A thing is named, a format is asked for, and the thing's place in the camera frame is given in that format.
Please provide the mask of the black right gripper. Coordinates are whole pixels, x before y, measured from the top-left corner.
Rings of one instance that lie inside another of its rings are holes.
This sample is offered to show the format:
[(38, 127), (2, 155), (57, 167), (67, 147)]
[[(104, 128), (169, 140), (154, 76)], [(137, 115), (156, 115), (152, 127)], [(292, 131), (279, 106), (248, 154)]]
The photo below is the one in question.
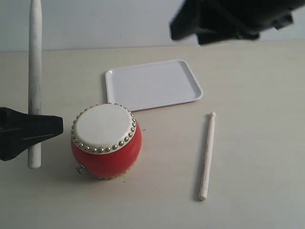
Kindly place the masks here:
[(170, 37), (195, 35), (199, 45), (256, 41), (263, 31), (293, 24), (292, 12), (304, 5), (304, 0), (186, 0), (170, 22)]

